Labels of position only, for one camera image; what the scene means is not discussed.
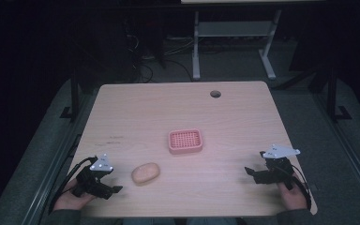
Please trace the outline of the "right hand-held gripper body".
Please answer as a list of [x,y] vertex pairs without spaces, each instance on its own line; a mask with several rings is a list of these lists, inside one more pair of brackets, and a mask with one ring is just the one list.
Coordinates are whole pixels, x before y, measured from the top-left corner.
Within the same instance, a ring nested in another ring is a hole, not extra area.
[[299,154],[298,149],[276,144],[273,144],[267,151],[261,152],[267,167],[267,171],[262,172],[262,183],[283,183],[288,190],[291,190],[293,188],[294,170],[289,157],[295,157]]

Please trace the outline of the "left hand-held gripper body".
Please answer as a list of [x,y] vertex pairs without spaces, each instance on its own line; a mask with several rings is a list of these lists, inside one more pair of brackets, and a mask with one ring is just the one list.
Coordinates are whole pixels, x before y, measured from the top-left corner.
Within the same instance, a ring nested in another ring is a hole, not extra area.
[[76,176],[78,185],[72,190],[72,194],[80,197],[89,193],[98,197],[100,192],[105,191],[108,186],[101,182],[101,179],[113,172],[113,166],[106,154],[94,157],[89,166],[85,166]]

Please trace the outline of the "person's left hand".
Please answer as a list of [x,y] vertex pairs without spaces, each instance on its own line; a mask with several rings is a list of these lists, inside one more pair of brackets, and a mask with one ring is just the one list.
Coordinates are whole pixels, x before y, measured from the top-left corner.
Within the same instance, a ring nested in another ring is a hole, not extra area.
[[65,188],[64,192],[56,200],[53,211],[56,210],[81,210],[88,203],[93,201],[96,197],[89,193],[84,193],[80,197],[76,197],[72,194],[71,190],[78,185],[76,179],[69,181]]

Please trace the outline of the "person's right hand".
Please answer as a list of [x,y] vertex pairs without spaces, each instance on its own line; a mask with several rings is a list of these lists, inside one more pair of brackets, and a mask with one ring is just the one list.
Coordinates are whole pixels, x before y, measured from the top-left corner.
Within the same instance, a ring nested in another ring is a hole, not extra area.
[[292,189],[288,189],[284,183],[277,183],[277,187],[286,210],[308,208],[306,197],[296,183],[292,182]]

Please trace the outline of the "tan potato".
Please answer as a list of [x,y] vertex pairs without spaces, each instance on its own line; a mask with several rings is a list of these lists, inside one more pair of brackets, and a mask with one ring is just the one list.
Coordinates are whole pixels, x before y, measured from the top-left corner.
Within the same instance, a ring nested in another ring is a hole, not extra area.
[[136,167],[131,173],[131,178],[135,184],[140,185],[157,178],[159,175],[159,166],[154,162],[149,162]]

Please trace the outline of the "pink soap dish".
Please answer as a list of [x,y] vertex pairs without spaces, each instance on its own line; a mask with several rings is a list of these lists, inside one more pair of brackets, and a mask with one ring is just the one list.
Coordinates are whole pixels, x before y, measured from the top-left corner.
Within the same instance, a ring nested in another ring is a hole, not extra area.
[[169,151],[173,155],[196,153],[203,149],[203,137],[196,128],[173,130],[168,138]]

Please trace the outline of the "black metal stand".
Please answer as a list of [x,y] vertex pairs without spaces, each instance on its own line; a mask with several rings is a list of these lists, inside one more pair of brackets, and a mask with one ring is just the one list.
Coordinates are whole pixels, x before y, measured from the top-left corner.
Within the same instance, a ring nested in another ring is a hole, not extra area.
[[70,76],[70,106],[66,106],[60,117],[69,119],[74,122],[79,114],[80,109],[80,87],[78,82],[77,72],[73,71]]
[[337,105],[338,75],[333,67],[329,70],[327,83],[326,112],[333,122],[350,120],[352,117],[344,106]]

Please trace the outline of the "grey metal rail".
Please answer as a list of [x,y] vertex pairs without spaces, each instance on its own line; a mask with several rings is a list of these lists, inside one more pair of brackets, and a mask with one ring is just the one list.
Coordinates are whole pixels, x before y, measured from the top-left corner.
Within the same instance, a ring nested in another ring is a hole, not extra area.
[[352,116],[345,106],[328,106],[329,100],[322,95],[313,95],[313,99],[322,112],[323,118],[335,134],[344,155],[349,160],[356,180],[360,184],[360,153],[357,150],[357,144],[353,143],[353,135],[344,126],[342,122],[355,122],[356,117]]
[[51,108],[42,120],[25,158],[27,172],[36,172],[37,180],[27,179],[35,189],[26,207],[21,225],[39,225],[56,190],[67,177],[71,156],[83,133],[94,96],[80,95],[75,100]]

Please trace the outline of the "white metal desk frame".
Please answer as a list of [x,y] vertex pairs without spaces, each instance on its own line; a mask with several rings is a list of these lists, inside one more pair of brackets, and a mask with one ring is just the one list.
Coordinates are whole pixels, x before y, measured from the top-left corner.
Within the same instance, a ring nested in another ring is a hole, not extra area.
[[269,52],[278,29],[279,20],[285,5],[318,3],[323,0],[181,0],[186,6],[206,6],[223,8],[225,5],[230,7],[246,7],[255,4],[262,6],[264,10],[274,7],[274,14],[271,20],[260,21],[225,21],[225,22],[206,22],[200,20],[200,9],[194,12],[194,33],[193,33],[193,52],[192,52],[192,79],[201,79],[199,41],[200,38],[266,38],[265,45],[259,49],[259,56],[262,61],[266,76],[269,80],[277,78],[272,68]]

